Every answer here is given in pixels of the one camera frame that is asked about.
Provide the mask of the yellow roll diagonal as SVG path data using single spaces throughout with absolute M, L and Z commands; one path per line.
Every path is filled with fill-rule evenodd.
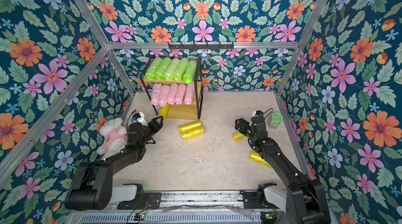
M 167 114 L 169 113 L 170 110 L 170 104 L 167 104 L 166 106 L 163 106 L 160 108 L 158 117 L 163 117 L 163 119 L 167 118 Z
M 239 132 L 237 132 L 237 133 L 234 133 L 234 134 L 232 135 L 232 138 L 233 138 L 233 140 L 234 140 L 235 142 L 238 142 L 238 141 L 240 141 L 240 140 L 246 138 L 246 136 L 243 135 L 243 134 L 241 134 L 241 133 L 239 133 Z

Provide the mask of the pink roll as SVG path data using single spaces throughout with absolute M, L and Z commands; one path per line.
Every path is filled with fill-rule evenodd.
M 180 84 L 178 86 L 177 92 L 175 94 L 175 99 L 174 99 L 174 101 L 177 105 L 181 105 L 183 103 L 184 96 L 186 93 L 186 88 L 187 88 L 187 86 L 185 84 Z
M 157 106 L 159 104 L 161 89 L 162 85 L 160 83 L 155 83 L 152 88 L 151 104 L 154 106 Z
M 188 84 L 184 96 L 185 104 L 191 105 L 193 103 L 194 97 L 195 97 L 195 86 L 194 84 Z
M 169 95 L 169 90 L 170 90 L 169 85 L 162 85 L 158 102 L 159 106 L 165 107 L 167 105 L 167 97 Z
M 168 92 L 167 99 L 166 99 L 168 104 L 170 104 L 170 105 L 175 104 L 175 96 L 176 96 L 178 87 L 179 86 L 176 83 L 173 83 L 170 85 L 169 92 Z

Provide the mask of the pink roll bottom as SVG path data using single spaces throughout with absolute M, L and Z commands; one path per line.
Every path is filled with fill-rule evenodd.
M 194 97 L 195 97 L 195 86 L 194 84 L 188 84 L 184 96 L 185 104 L 191 105 L 193 103 Z

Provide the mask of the wooden three-tier shelf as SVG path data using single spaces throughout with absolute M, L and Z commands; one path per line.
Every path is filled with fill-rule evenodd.
M 140 81 L 156 113 L 173 119 L 200 119 L 201 58 L 152 57 Z

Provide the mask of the green roll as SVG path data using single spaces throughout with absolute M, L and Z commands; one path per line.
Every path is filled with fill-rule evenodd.
M 180 59 L 174 58 L 164 72 L 164 79 L 172 81 L 174 79 L 173 73 L 180 63 Z
M 155 78 L 157 80 L 164 80 L 164 73 L 170 64 L 171 64 L 171 59 L 169 57 L 165 57 L 161 60 L 161 63 L 155 70 Z
M 175 70 L 173 71 L 173 78 L 176 81 L 181 81 L 183 79 L 184 73 L 186 71 L 188 65 L 188 59 L 182 58 L 179 60 L 179 63 Z

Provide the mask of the green roll diagonal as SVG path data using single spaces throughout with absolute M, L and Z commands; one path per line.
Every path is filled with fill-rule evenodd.
M 183 80 L 185 83 L 190 84 L 194 80 L 194 75 L 196 73 L 197 62 L 189 61 L 186 67 L 186 70 L 183 75 Z
M 153 59 L 152 63 L 148 67 L 148 70 L 145 73 L 146 79 L 155 79 L 156 78 L 156 70 L 162 63 L 162 58 L 156 57 Z

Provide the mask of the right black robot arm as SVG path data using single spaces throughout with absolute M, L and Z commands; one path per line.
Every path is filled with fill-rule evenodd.
M 266 202 L 286 213 L 290 224 L 330 224 L 331 216 L 323 185 L 303 174 L 283 154 L 281 148 L 268 137 L 265 118 L 255 115 L 248 122 L 235 121 L 235 129 L 248 138 L 250 147 L 278 174 L 286 186 L 286 194 L 261 185 Z

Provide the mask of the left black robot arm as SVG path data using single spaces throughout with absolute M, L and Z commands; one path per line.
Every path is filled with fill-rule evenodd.
M 83 162 L 77 169 L 65 198 L 69 210 L 102 210 L 112 199 L 113 176 L 141 161 L 146 145 L 163 127 L 163 117 L 153 118 L 147 126 L 140 122 L 128 128 L 128 143 L 117 154 L 93 163 Z

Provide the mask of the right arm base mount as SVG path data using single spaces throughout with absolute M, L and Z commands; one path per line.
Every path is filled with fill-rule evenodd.
M 279 209 L 286 208 L 286 190 L 274 182 L 260 184 L 256 191 L 241 190 L 245 209 Z

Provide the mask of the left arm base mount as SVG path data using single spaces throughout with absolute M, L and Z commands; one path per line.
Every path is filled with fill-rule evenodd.
M 148 209 L 158 209 L 161 203 L 161 192 L 144 191 L 142 184 L 124 184 L 124 186 L 136 187 L 134 198 L 131 200 L 125 200 L 117 205 L 119 210 L 134 210 L 144 209 L 146 206 Z

